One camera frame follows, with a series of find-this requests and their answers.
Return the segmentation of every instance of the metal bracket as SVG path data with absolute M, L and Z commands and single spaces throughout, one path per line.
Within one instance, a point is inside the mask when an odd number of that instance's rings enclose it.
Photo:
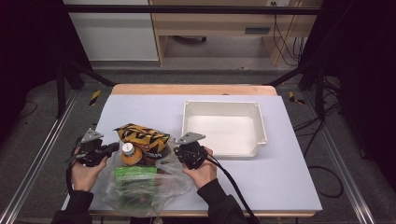
M 187 132 L 175 143 L 178 145 L 187 145 L 188 143 L 196 142 L 204 138 L 206 138 L 204 134 Z
M 93 140 L 99 139 L 103 137 L 103 135 L 99 132 L 92 130 L 91 128 L 84 134 L 81 139 L 81 143 L 91 142 Z

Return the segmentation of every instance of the white tray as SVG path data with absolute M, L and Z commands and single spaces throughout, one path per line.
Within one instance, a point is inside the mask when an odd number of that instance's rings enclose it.
M 217 158 L 254 157 L 268 142 L 258 103 L 187 101 L 182 135 L 187 132 L 204 134 L 200 145 Z

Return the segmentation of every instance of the wooden table edge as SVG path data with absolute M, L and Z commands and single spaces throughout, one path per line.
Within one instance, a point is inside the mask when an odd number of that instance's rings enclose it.
M 128 217 L 116 211 L 90 210 L 91 216 L 98 217 Z M 312 217 L 316 211 L 253 211 L 256 217 Z M 162 211 L 159 217 L 207 217 L 207 211 Z
M 272 86 L 198 84 L 118 84 L 111 94 L 277 95 Z

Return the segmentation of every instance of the white cabinet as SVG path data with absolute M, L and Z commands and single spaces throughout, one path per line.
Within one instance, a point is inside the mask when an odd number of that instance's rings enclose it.
M 148 5 L 147 0 L 64 0 L 69 5 Z M 149 13 L 69 13 L 90 61 L 158 61 Z

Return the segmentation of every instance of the wall outlet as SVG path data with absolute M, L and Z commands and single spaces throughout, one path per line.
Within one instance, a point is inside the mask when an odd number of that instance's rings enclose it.
M 266 7 L 287 7 L 290 0 L 267 0 Z

